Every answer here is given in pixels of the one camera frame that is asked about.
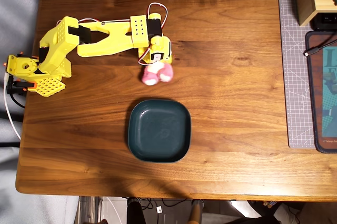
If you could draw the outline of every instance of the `robotic arm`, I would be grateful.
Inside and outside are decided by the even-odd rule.
[[[6,71],[34,83],[33,87],[32,84],[28,85],[28,91],[48,97],[65,88],[62,77],[72,75],[71,63],[66,56],[76,47],[81,57],[112,55],[137,48],[141,65],[157,61],[171,63],[171,41],[162,34],[167,12],[162,23],[159,13],[149,14],[149,11],[150,6],[147,9],[148,17],[132,16],[129,20],[120,21],[80,23],[75,18],[64,17],[40,40],[38,59],[22,54],[10,55]],[[106,33],[108,37],[91,43],[91,31]]]

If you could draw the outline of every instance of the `gray fabric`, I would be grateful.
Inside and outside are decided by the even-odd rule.
[[[0,148],[0,223],[73,224],[78,197],[18,193],[15,189],[18,148]]]
[[[0,59],[32,51],[38,0],[0,0]],[[4,67],[0,66],[0,144],[18,142],[5,111]],[[25,99],[15,95],[21,104]],[[24,109],[7,97],[15,126],[21,134]],[[73,224],[78,196],[21,194],[15,189],[18,148],[0,148],[0,223]]]

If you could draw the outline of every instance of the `square bowl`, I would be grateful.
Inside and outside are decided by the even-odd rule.
[[[128,147],[140,160],[176,162],[188,152],[191,116],[172,100],[145,100],[136,105],[128,125]]]

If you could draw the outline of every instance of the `wooden table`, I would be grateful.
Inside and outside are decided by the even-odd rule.
[[[145,14],[150,2],[169,10],[174,80],[144,85],[136,50],[73,51],[67,88],[27,97],[17,190],[337,200],[337,155],[288,147],[278,0],[40,0],[35,44],[64,16],[121,19]],[[148,163],[129,152],[130,112],[145,99],[174,99],[190,111],[191,147],[181,161]]]

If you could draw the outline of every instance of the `cutting mat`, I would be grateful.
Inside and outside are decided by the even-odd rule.
[[[300,27],[296,0],[279,0],[286,117],[290,148],[314,149],[308,66],[303,52],[309,24]]]

